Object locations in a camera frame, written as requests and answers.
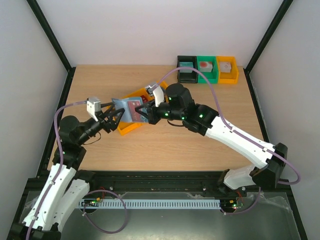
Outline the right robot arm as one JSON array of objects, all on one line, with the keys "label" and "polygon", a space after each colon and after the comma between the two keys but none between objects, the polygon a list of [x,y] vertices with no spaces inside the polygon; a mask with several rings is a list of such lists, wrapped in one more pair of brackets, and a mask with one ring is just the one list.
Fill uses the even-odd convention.
[{"label": "right robot arm", "polygon": [[149,124],[161,119],[177,120],[189,131],[217,140],[247,158],[251,164],[222,172],[217,182],[218,191],[229,196],[247,186],[274,190],[284,170],[288,148],[278,143],[262,141],[232,125],[213,108],[195,103],[190,91],[180,83],[169,85],[165,90],[157,87],[154,99],[135,111],[145,117]]}]

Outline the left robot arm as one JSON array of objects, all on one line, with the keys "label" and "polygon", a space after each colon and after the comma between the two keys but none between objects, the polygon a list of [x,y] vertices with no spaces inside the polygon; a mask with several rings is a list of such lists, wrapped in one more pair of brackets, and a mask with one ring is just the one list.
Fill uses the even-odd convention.
[{"label": "left robot arm", "polygon": [[54,121],[57,150],[53,164],[30,212],[21,223],[12,224],[12,239],[59,240],[76,205],[90,192],[95,174],[79,169],[87,152],[84,144],[101,130],[116,130],[125,109],[117,109],[113,102],[102,104],[94,97],[75,103],[81,104],[90,116],[87,121],[80,122],[74,115]]}]

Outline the blue card holder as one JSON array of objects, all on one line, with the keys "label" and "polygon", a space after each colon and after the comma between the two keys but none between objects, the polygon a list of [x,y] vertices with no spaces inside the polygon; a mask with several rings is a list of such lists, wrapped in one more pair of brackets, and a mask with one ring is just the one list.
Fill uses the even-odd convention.
[{"label": "blue card holder", "polygon": [[141,97],[127,97],[127,98],[112,98],[112,102],[115,104],[115,109],[118,110],[120,108],[125,109],[125,113],[123,114],[121,121],[125,123],[136,123],[132,121],[131,114],[128,107],[128,101],[129,100],[140,100],[141,105],[143,104]]}]

